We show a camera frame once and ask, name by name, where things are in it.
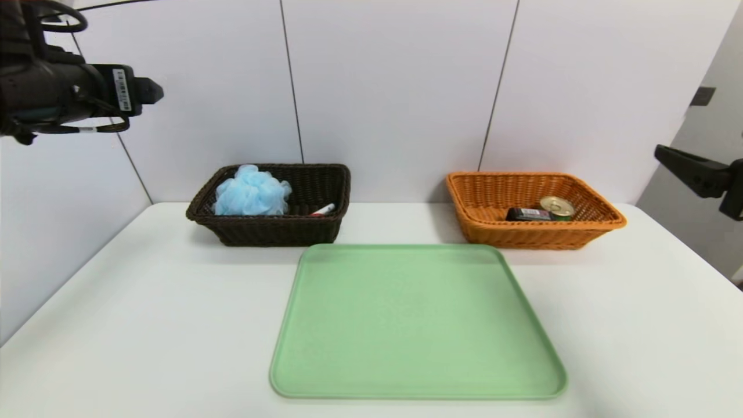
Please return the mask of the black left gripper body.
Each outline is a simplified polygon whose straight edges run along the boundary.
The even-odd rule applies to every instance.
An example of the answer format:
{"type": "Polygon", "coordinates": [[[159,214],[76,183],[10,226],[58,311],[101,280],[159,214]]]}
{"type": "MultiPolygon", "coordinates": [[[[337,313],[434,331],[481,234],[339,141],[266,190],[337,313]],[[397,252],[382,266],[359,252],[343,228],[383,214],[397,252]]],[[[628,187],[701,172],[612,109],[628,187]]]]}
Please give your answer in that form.
{"type": "Polygon", "coordinates": [[[95,99],[125,116],[141,113],[141,101],[135,92],[134,71],[124,64],[54,63],[56,93],[46,122],[64,124],[90,117],[113,117],[114,111],[90,101],[95,99]]]}

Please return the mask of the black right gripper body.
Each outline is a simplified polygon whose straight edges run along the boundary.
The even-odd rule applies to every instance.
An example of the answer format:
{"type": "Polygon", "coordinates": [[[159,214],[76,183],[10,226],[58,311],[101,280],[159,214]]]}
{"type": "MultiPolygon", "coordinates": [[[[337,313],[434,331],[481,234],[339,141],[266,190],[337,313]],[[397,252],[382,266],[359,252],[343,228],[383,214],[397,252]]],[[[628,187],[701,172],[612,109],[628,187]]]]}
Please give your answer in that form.
{"type": "Polygon", "coordinates": [[[727,182],[719,211],[735,221],[742,221],[742,159],[727,169],[727,182]]]}

